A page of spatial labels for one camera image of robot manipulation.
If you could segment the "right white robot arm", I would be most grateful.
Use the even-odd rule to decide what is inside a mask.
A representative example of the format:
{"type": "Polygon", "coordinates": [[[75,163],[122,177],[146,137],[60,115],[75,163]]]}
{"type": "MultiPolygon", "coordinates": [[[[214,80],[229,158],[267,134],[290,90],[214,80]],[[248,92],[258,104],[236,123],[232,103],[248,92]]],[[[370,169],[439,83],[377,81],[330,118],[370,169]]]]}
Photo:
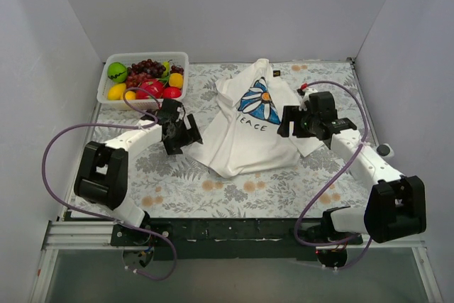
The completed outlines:
{"type": "Polygon", "coordinates": [[[330,92],[299,90],[301,103],[285,106],[277,130],[284,138],[317,138],[345,161],[348,172],[369,192],[363,208],[337,207],[325,211],[317,226],[296,235],[311,243],[337,244],[355,234],[367,234],[384,243],[426,231],[425,185],[417,176],[407,177],[366,142],[356,125],[339,118],[330,92]]]}

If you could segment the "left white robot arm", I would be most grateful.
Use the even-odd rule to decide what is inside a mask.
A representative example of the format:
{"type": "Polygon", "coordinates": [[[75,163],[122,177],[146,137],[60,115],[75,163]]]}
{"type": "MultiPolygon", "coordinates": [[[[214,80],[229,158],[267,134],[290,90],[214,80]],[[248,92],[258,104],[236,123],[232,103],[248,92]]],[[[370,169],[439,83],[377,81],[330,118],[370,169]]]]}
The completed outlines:
{"type": "Polygon", "coordinates": [[[182,154],[183,147],[203,143],[194,115],[186,113],[182,102],[165,99],[121,135],[87,143],[74,183],[76,196],[129,225],[126,237],[135,246],[144,246],[151,230],[145,224],[147,214],[128,194],[129,161],[157,143],[163,144],[168,155],[182,154]]]}

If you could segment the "white printed t-shirt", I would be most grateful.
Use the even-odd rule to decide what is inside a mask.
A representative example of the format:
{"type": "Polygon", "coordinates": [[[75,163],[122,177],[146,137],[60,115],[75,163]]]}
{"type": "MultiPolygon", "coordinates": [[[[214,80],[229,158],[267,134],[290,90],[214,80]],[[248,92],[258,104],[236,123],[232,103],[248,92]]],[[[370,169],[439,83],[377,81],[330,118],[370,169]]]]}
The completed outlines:
{"type": "Polygon", "coordinates": [[[238,75],[216,81],[220,111],[188,156],[224,178],[295,166],[322,143],[317,138],[283,138],[277,130],[283,108],[298,105],[294,90],[259,59],[238,75]]]}

